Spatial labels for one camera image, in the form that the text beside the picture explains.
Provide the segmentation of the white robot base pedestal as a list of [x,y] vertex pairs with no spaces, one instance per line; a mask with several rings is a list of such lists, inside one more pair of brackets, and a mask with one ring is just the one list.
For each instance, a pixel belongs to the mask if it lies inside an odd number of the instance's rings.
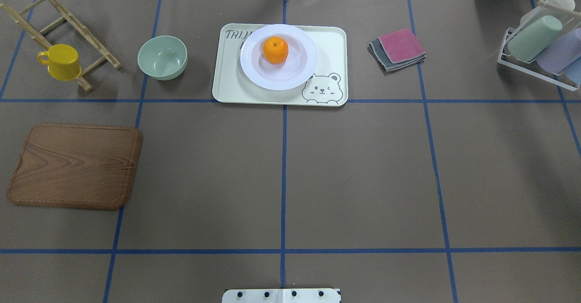
[[340,289],[335,288],[262,288],[231,289],[222,295],[222,303],[340,303]]

